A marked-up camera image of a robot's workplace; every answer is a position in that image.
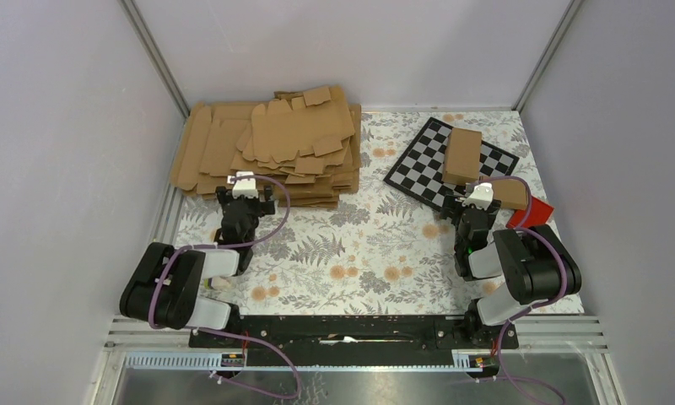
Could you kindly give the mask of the brown cardboard box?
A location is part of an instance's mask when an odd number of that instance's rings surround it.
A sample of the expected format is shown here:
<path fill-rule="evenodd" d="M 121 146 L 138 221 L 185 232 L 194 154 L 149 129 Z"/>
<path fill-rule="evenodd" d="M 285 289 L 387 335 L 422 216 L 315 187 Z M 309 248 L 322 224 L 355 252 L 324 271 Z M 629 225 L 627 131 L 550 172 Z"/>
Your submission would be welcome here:
<path fill-rule="evenodd" d="M 448 138 L 442 169 L 442 181 L 465 186 L 479 178 L 482 133 L 454 127 Z"/>

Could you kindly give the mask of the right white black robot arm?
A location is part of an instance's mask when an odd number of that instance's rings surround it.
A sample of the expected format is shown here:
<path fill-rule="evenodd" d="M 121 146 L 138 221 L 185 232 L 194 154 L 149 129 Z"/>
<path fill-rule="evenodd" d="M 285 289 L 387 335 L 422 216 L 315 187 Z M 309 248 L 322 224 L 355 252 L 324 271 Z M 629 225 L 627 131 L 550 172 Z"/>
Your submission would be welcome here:
<path fill-rule="evenodd" d="M 455 226 L 457 274 L 466 281 L 502 276 L 492 294 L 473 300 L 463 334 L 483 348 L 497 336 L 497 326 L 528 309 L 550 305 L 581 290 L 581 270 L 553 229 L 546 225 L 491 232 L 496 201 L 447 192 L 440 216 Z"/>

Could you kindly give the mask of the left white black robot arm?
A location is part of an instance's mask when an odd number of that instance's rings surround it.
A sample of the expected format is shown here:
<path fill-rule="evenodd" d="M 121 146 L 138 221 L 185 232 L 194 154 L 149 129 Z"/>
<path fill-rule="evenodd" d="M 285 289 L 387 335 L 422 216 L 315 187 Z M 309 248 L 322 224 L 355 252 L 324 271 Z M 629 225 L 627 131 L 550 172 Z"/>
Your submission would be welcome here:
<path fill-rule="evenodd" d="M 120 313 L 154 328 L 209 328 L 209 336 L 229 347 L 240 339 L 237 307 L 203 298 L 199 287 L 213 278 L 243 274 L 253 258 L 260 218 L 275 214 L 273 188 L 238 186 L 216 189 L 223 214 L 213 243 L 186 249 L 148 245 L 119 302 Z"/>

